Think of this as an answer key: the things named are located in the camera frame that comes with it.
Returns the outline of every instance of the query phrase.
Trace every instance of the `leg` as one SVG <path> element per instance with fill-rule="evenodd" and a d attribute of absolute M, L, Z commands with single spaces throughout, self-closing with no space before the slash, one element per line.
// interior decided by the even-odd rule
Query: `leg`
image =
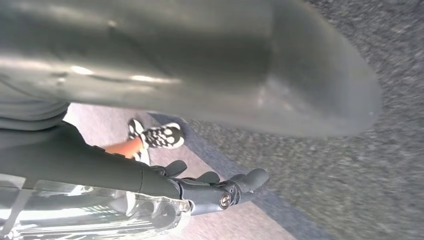
<path fill-rule="evenodd" d="M 126 142 L 106 146 L 104 149 L 107 153 L 121 154 L 124 155 L 127 159 L 130 159 L 134 156 L 134 154 L 140 152 L 140 150 L 143 149 L 143 142 L 139 137 L 137 137 Z"/>
<path fill-rule="evenodd" d="M 140 161 L 143 155 L 148 154 L 147 148 L 175 149 L 183 143 L 183 131 L 177 123 L 168 123 L 144 130 L 138 120 L 131 119 L 128 122 L 128 141 L 110 145 L 104 149 L 108 153 L 121 154 L 126 158 Z"/>

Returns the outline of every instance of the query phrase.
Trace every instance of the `gray fabric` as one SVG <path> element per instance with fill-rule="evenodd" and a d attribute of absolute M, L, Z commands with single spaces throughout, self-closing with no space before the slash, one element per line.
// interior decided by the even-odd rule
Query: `gray fabric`
<path fill-rule="evenodd" d="M 0 129 L 42 130 L 59 124 L 64 118 L 68 103 L 38 100 L 3 78 L 0 74 Z"/>
<path fill-rule="evenodd" d="M 424 236 L 424 3 L 310 0 L 379 75 L 384 113 L 352 137 L 295 138 L 188 121 L 335 239 Z"/>

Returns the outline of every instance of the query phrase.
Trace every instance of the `prosthetic hand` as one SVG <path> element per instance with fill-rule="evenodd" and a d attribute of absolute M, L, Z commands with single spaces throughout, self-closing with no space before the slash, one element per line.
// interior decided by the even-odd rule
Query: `prosthetic hand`
<path fill-rule="evenodd" d="M 220 182 L 215 172 L 209 171 L 198 178 L 175 178 L 187 169 L 181 161 L 174 161 L 166 167 L 152 166 L 156 173 L 169 177 L 179 188 L 181 200 L 188 200 L 191 215 L 219 212 L 230 206 L 252 200 L 259 189 L 268 181 L 264 169 L 254 169 L 248 174 L 237 174 Z"/>

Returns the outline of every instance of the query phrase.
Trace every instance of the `patterned shoe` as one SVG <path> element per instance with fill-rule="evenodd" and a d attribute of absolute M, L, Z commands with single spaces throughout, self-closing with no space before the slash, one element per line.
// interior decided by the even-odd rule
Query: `patterned shoe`
<path fill-rule="evenodd" d="M 144 131 L 144 128 L 141 122 L 135 119 L 131 119 L 128 122 L 128 139 L 131 140 L 131 139 L 138 138 L 140 136 L 140 133 L 142 133 L 143 131 Z M 131 159 L 137 162 L 145 163 L 150 166 L 150 157 L 149 157 L 149 152 L 147 151 L 147 149 L 144 149 L 144 148 L 140 149 L 139 152 L 134 153 Z"/>

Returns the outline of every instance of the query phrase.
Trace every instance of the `sneaker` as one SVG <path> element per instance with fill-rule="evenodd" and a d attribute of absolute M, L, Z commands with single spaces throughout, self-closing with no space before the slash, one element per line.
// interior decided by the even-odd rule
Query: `sneaker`
<path fill-rule="evenodd" d="M 172 122 L 159 127 L 152 127 L 140 135 L 143 147 L 176 149 L 184 144 L 184 135 L 178 123 Z"/>
<path fill-rule="evenodd" d="M 144 131 L 143 125 L 141 122 L 131 119 L 128 122 L 128 139 L 135 139 L 140 136 L 140 134 Z M 139 152 L 134 153 L 132 156 L 133 160 L 137 162 L 142 162 L 150 166 L 150 157 L 147 149 L 140 149 Z"/>

